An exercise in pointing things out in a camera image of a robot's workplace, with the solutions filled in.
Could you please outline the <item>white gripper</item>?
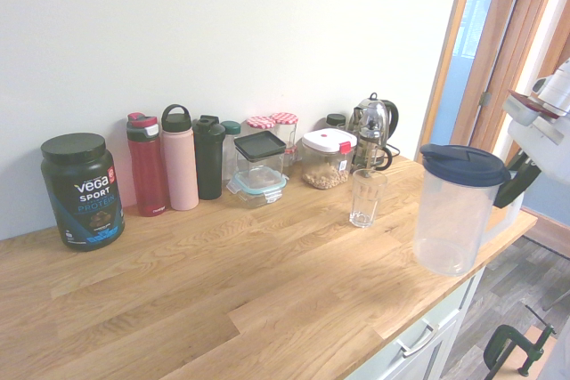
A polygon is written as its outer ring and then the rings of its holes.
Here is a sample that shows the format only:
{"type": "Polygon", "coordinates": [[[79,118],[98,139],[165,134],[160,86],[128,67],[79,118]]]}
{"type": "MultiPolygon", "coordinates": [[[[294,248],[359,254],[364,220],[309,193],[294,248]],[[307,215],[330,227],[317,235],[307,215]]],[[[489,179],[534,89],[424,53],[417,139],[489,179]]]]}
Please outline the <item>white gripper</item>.
{"type": "Polygon", "coordinates": [[[500,186],[494,206],[509,205],[541,172],[557,182],[569,183],[569,116],[556,120],[537,117],[530,125],[513,120],[508,133],[529,158],[517,152],[509,161],[511,179],[500,186]]]}

